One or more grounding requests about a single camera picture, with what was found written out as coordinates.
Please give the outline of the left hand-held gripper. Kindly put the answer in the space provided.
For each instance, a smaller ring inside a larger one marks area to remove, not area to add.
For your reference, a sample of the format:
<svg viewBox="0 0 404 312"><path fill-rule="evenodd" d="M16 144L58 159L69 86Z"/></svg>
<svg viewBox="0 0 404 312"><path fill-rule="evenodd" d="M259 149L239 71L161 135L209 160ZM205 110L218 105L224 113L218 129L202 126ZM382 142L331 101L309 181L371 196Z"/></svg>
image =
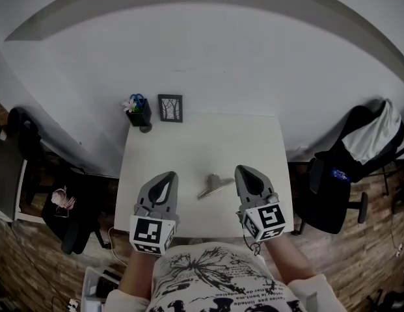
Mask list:
<svg viewBox="0 0 404 312"><path fill-rule="evenodd" d="M129 242L136 252L165 254L180 222L176 214L177 199L176 172L159 174L142 186L129 227Z"/></svg>

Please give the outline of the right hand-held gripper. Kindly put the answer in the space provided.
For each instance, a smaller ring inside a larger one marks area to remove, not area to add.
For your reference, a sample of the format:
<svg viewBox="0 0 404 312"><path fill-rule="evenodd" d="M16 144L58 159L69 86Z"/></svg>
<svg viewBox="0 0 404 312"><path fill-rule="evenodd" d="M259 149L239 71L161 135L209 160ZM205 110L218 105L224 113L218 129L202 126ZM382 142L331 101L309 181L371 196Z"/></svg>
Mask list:
<svg viewBox="0 0 404 312"><path fill-rule="evenodd" d="M237 165L235 169L237 195L241 205L238 219L254 242L264 242L282 234L286 227L278 194L263 173L249 166Z"/></svg>

